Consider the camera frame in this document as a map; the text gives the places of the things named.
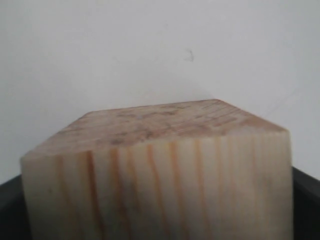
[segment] black object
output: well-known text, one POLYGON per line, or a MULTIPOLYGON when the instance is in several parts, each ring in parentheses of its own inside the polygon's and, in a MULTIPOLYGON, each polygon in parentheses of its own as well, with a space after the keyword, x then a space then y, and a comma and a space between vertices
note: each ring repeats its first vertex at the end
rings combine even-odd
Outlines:
MULTIPOLYGON (((293 168, 293 183, 294 239, 320 240, 320 181, 293 168)), ((20 176, 0 186, 0 239, 32 239, 20 176)))

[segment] small mark on wall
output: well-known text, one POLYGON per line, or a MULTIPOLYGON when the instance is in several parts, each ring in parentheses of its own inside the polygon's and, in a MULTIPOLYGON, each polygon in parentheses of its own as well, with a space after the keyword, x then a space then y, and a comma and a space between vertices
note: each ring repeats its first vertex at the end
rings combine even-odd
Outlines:
POLYGON ((195 60, 195 55, 194 55, 194 53, 192 52, 192 50, 189 49, 189 48, 187 48, 185 51, 188 53, 189 56, 186 57, 184 60, 185 60, 185 61, 188 61, 188 62, 193 62, 193 61, 195 60))

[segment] light wood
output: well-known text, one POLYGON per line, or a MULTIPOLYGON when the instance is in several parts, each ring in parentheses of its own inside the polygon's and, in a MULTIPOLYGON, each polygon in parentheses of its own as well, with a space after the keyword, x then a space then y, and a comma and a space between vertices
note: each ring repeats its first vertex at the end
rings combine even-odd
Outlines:
POLYGON ((292 240, 287 130, 220 100, 94 111, 21 159, 35 240, 292 240))

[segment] wood grain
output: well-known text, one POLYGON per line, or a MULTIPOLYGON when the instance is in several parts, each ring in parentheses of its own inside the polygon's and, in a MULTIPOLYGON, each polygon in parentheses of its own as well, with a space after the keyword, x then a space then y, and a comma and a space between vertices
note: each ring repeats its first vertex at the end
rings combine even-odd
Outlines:
POLYGON ((290 134, 220 100, 90 112, 21 169, 35 240, 293 239, 290 134))

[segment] wooden block side face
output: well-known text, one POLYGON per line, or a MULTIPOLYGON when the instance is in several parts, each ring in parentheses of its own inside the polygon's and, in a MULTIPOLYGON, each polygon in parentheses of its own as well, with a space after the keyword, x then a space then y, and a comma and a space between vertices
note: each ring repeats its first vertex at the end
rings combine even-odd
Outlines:
POLYGON ((293 237, 287 132, 27 160, 22 175, 35 240, 293 237))
POLYGON ((102 110, 81 117, 26 157, 277 131, 283 129, 217 99, 102 110))

